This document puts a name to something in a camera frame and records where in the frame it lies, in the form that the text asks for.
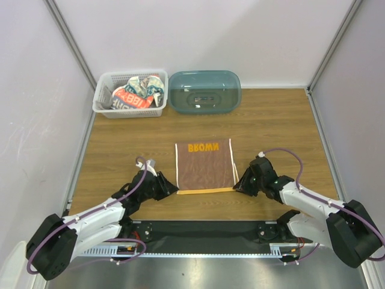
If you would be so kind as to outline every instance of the transparent container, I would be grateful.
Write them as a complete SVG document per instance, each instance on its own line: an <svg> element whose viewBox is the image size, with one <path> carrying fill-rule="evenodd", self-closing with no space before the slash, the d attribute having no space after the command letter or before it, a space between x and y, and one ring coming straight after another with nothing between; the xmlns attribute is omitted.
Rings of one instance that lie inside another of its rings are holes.
<svg viewBox="0 0 385 289"><path fill-rule="evenodd" d="M228 70L183 71L168 82L168 103L179 113L229 113L241 99L239 78Z"/></svg>

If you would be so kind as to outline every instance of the wooden table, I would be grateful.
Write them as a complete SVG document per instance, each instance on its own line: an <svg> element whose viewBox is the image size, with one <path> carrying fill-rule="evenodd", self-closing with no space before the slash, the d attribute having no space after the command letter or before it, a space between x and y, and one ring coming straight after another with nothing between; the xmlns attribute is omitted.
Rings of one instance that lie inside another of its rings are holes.
<svg viewBox="0 0 385 289"><path fill-rule="evenodd" d="M107 119L97 115L88 143L71 214L110 197L137 173L135 157L156 160L156 170L176 183L175 147L179 141L231 138L240 176L260 151L285 147L304 161L301 183L337 198L318 130L302 89L246 89L241 105L230 114L190 116L166 107L161 117ZM284 152L267 156L279 175L296 177L298 162ZM290 207L263 193L249 197L235 191L177 195L148 200L133 219L272 220Z"/></svg>

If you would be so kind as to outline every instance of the white wall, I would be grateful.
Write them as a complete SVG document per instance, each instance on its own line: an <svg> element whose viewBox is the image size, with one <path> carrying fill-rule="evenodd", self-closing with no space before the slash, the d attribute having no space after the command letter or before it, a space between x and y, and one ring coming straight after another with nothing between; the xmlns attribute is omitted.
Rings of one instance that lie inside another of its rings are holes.
<svg viewBox="0 0 385 289"><path fill-rule="evenodd" d="M104 72L227 69L244 87L308 85L352 0L56 0Z"/></svg>
<svg viewBox="0 0 385 289"><path fill-rule="evenodd" d="M314 89L345 193L364 204L383 234L384 11L383 0L363 2ZM385 275L385 264L377 265Z"/></svg>
<svg viewBox="0 0 385 289"><path fill-rule="evenodd" d="M92 91L42 0L2 0L0 27L2 267L47 215L61 214Z"/></svg>

